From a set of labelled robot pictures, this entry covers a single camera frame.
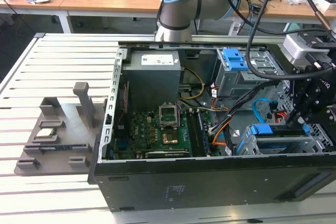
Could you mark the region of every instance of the orange wire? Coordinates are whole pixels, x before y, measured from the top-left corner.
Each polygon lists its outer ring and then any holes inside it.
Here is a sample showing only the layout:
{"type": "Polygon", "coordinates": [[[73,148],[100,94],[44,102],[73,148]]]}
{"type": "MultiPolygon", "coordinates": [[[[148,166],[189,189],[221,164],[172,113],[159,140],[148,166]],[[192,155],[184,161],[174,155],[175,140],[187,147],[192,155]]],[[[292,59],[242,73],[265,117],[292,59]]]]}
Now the orange wire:
{"type": "Polygon", "coordinates": [[[212,144],[213,144],[213,145],[226,145],[226,143],[217,143],[216,140],[217,140],[219,134],[221,133],[221,131],[222,131],[222,130],[229,124],[229,122],[231,122],[231,119],[230,119],[228,122],[226,122],[226,123],[222,126],[222,128],[220,128],[220,130],[217,132],[217,134],[216,134],[215,137],[214,137],[214,140],[212,141],[212,144]]]}

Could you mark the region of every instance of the yellow wire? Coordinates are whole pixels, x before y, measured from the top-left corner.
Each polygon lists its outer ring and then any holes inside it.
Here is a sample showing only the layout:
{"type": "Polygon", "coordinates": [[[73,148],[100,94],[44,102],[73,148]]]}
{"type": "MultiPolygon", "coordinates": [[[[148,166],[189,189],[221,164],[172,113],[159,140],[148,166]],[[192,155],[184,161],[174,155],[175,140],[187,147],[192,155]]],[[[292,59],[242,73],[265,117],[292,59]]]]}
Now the yellow wire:
{"type": "Polygon", "coordinates": [[[193,74],[198,78],[198,80],[200,80],[200,82],[201,82],[201,84],[202,84],[202,89],[201,89],[201,91],[200,91],[199,94],[194,95],[194,96],[192,96],[192,97],[180,97],[180,98],[179,98],[179,100],[192,100],[192,99],[195,99],[195,98],[197,98],[197,97],[200,97],[200,96],[203,94],[203,92],[204,92],[204,85],[205,85],[205,84],[203,83],[203,80],[199,77],[199,75],[196,74],[196,72],[194,72],[194,70],[192,70],[192,69],[190,69],[190,68],[185,68],[185,69],[187,69],[187,70],[189,70],[191,73],[193,73],[193,74]]]}

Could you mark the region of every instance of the blue clip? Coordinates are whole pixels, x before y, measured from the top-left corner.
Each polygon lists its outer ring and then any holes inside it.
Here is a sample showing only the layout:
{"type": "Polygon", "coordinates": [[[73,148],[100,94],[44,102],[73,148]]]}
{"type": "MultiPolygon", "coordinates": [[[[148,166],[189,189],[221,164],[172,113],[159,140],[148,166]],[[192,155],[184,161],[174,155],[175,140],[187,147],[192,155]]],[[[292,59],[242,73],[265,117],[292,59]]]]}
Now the blue clip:
{"type": "Polygon", "coordinates": [[[273,134],[273,131],[269,124],[253,124],[250,126],[253,135],[273,134]]]}
{"type": "Polygon", "coordinates": [[[257,135],[258,134],[258,130],[257,130],[257,128],[254,125],[250,126],[250,129],[251,129],[251,132],[252,132],[253,135],[257,135]]]}
{"type": "Polygon", "coordinates": [[[244,56],[240,54],[237,48],[223,49],[223,57],[229,64],[230,70],[248,70],[248,67],[244,62],[244,56]]]}
{"type": "Polygon", "coordinates": [[[302,126],[302,128],[303,128],[305,134],[308,136],[310,134],[310,127],[308,125],[304,124],[302,126]]]}

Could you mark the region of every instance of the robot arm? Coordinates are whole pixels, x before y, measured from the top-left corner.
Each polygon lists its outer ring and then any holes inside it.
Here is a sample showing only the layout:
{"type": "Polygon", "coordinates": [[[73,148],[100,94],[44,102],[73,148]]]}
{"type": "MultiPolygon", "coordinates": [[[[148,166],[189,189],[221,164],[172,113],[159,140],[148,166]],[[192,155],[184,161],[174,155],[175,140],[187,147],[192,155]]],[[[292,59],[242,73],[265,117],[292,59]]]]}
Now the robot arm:
{"type": "Polygon", "coordinates": [[[164,0],[155,41],[191,41],[192,19],[220,19],[232,12],[227,0],[164,0]]]}

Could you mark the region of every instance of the cpu chip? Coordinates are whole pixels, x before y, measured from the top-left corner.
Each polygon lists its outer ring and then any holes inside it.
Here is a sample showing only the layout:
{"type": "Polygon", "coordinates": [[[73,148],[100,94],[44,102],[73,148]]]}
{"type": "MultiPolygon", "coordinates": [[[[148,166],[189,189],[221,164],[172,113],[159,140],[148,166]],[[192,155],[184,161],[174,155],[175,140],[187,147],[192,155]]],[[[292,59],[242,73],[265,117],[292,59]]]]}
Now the cpu chip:
{"type": "Polygon", "coordinates": [[[179,131],[178,130],[163,130],[162,144],[178,144],[179,131]]]}

